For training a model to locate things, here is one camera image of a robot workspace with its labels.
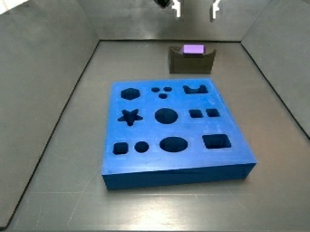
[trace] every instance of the small box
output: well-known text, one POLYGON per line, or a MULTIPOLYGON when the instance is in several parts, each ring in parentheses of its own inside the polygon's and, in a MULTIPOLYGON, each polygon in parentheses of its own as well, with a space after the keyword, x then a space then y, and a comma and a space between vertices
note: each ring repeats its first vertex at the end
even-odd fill
POLYGON ((204 45, 185 44, 182 46, 182 54, 204 54, 204 45))

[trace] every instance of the metal wall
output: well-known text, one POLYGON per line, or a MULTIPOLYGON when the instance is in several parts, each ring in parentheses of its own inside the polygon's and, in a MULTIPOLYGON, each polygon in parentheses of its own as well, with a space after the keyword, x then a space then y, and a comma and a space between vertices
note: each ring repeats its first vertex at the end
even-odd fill
POLYGON ((74 0, 31 0, 0 15, 0 228, 14 211, 97 45, 74 0))
POLYGON ((273 0, 241 44, 310 136, 310 2, 273 0))
POLYGON ((221 0, 209 23, 212 0, 181 0, 182 18, 153 0, 78 0, 101 40, 240 41, 269 0, 221 0))

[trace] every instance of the gray floor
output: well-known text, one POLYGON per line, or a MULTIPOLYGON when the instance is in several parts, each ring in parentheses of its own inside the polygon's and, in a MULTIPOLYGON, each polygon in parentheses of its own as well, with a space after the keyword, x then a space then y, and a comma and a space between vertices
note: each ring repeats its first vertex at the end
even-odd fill
POLYGON ((109 84, 169 75, 164 42, 96 49, 7 230, 310 229, 310 143, 239 43, 216 48, 212 80, 259 164, 244 181, 108 192, 100 162, 109 84))

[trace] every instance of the blue foam block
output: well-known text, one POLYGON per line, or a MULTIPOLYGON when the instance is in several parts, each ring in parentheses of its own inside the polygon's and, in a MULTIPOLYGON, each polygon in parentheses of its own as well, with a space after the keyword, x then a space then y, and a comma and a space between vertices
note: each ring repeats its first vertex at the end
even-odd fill
POLYGON ((244 179, 255 163, 210 79, 112 84, 101 166, 108 189, 244 179))

